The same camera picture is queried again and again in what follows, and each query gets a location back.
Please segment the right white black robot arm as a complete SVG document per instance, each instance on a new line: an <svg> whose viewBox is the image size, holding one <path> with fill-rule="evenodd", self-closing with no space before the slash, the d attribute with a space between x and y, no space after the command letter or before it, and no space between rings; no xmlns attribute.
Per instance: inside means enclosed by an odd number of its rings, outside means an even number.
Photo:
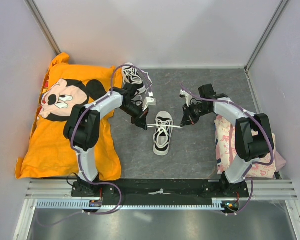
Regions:
<svg viewBox="0 0 300 240"><path fill-rule="evenodd" d="M247 111L233 102L226 94L218 94L211 84L198 88L195 95L184 86L180 97L182 107L181 127L195 125L200 117L214 113L225 118L235 128L236 156L232 165L221 175L219 191L225 197L237 191L237 185L245 181L254 165L270 166L275 160L274 140L269 117L264 113Z"/></svg>

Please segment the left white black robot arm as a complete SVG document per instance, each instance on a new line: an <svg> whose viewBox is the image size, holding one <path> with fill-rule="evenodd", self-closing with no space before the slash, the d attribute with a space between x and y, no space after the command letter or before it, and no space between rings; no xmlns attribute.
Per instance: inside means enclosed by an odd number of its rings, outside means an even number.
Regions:
<svg viewBox="0 0 300 240"><path fill-rule="evenodd" d="M147 96L142 104L137 105L135 85L128 84L124 88L114 87L104 96L86 105L77 104L72 108L63 135L69 140L71 148L77 156L79 178L85 181L82 191L89 197L96 196L100 185L94 181L99 172L95 161L95 146L100 137L101 120L115 109L121 109L131 116L131 123L144 130L148 129L147 115L149 106L156 105L153 94Z"/></svg>

